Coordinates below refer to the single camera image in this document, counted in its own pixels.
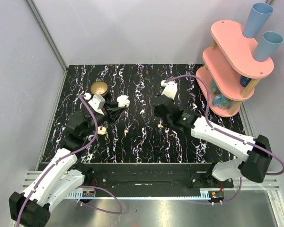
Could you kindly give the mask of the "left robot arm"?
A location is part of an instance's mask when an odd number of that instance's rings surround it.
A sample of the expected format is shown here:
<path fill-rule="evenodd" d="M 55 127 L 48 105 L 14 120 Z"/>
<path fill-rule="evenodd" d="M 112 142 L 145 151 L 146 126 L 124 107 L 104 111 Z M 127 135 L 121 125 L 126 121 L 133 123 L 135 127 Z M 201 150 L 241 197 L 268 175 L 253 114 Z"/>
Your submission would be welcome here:
<path fill-rule="evenodd" d="M 9 198 L 10 216 L 17 227 L 44 227 L 57 205 L 72 192 L 81 192 L 73 198 L 87 205 L 98 187 L 93 169 L 79 161 L 82 151 L 97 138 L 100 124 L 114 123 L 129 106 L 129 100 L 116 103 L 82 101 L 90 116 L 74 112 L 66 124 L 67 134 L 61 147 L 41 174 L 21 193 L 13 192 Z"/>

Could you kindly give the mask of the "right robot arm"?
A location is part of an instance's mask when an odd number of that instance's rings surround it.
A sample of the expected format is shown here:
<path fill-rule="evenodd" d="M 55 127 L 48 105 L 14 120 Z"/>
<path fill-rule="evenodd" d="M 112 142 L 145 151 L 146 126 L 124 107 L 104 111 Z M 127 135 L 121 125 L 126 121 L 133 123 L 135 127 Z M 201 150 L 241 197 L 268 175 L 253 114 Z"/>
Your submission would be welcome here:
<path fill-rule="evenodd" d="M 262 183 L 271 163 L 272 156 L 263 151 L 271 151 L 267 137 L 257 138 L 242 135 L 215 123 L 207 123 L 206 118 L 196 112 L 181 110 L 174 101 L 160 95 L 154 98 L 154 115 L 164 124 L 187 137 L 208 141 L 233 154 L 236 159 L 214 163 L 205 181 L 210 187 L 217 187 L 229 178 L 245 177 Z"/>

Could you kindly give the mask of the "white earbud charging case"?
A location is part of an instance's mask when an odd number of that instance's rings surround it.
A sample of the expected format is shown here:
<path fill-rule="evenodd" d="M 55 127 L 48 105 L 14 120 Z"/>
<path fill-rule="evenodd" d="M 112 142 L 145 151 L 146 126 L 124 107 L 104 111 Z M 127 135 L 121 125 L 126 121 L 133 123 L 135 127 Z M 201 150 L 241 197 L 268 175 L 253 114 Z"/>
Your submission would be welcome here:
<path fill-rule="evenodd" d="M 128 107 L 130 105 L 130 100 L 127 95 L 121 95 L 117 98 L 118 107 Z"/>

